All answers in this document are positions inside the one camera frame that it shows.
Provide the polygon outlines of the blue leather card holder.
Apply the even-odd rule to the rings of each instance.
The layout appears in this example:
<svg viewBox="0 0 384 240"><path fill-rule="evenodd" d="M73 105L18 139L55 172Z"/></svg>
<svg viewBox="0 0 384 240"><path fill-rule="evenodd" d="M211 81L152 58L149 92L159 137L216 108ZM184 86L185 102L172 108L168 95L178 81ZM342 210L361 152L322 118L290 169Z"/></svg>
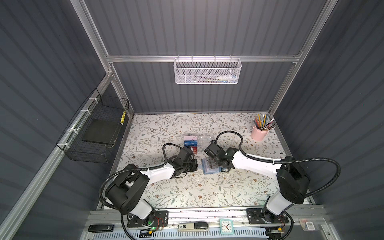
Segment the blue leather card holder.
<svg viewBox="0 0 384 240"><path fill-rule="evenodd" d="M210 159L204 158L202 159L202 169L204 175L212 175L219 173L222 168L219 167L215 162L211 162Z"/></svg>

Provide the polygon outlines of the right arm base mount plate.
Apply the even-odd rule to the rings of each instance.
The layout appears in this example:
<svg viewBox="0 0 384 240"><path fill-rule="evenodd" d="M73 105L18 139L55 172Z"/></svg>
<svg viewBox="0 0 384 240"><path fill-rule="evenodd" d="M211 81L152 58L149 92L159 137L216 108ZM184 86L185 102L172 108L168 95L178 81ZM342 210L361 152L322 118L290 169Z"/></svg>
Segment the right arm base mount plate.
<svg viewBox="0 0 384 240"><path fill-rule="evenodd" d="M263 212L262 208L248 208L246 209L247 218L249 224L287 224L289 218L286 214L280 214L278 216L273 215L269 212Z"/></svg>

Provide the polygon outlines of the clear acrylic organizer box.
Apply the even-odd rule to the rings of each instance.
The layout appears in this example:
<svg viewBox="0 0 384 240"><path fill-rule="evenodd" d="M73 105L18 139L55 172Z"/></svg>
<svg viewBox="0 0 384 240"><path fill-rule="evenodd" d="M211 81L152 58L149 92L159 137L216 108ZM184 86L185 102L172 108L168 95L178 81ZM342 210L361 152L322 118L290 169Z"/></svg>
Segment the clear acrylic organizer box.
<svg viewBox="0 0 384 240"><path fill-rule="evenodd" d="M196 136L198 136L198 140L197 140L197 142L198 142L198 146L197 146L198 153L203 152L204 149L215 138L214 134L211 133L211 132L186 132L186 133L184 133L184 135L196 135Z"/></svg>

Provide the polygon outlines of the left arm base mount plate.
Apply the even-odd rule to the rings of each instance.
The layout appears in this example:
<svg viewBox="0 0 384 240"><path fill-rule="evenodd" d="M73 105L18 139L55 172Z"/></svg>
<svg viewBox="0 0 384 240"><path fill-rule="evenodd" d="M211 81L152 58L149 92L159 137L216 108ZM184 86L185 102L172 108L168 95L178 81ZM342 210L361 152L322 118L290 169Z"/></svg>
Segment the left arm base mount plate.
<svg viewBox="0 0 384 240"><path fill-rule="evenodd" d="M128 228L141 228L141 227L167 227L169 219L169 211L152 211L145 219L140 219L135 215L127 216Z"/></svg>

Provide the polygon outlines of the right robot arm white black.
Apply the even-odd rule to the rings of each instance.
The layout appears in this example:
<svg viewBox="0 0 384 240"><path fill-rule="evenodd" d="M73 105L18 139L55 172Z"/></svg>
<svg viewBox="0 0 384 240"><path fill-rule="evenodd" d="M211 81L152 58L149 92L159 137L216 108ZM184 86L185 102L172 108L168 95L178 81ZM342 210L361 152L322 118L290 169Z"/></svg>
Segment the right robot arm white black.
<svg viewBox="0 0 384 240"><path fill-rule="evenodd" d="M224 169L247 170L278 182L279 188L268 197L260 213L268 223L292 205L302 204L306 198L310 177L298 163L288 163L293 160L292 157L287 156L283 160L260 159L258 156L243 154L235 148L225 151L215 140L211 141L204 152L210 160Z"/></svg>

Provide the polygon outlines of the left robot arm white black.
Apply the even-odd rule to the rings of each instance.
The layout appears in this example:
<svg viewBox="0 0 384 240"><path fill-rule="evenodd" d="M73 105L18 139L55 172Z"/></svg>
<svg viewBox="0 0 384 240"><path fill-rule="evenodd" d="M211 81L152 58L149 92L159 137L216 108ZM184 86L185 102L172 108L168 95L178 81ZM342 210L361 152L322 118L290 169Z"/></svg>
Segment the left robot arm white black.
<svg viewBox="0 0 384 240"><path fill-rule="evenodd" d="M109 176L99 190L100 202L108 208L118 210L123 216L132 215L145 222L152 223L155 209L142 195L147 186L169 179L180 177L182 174L195 172L198 161L190 147L181 147L172 143L163 145L179 149L179 153L170 158L164 154L165 161L161 165L139 168L133 164Z"/></svg>

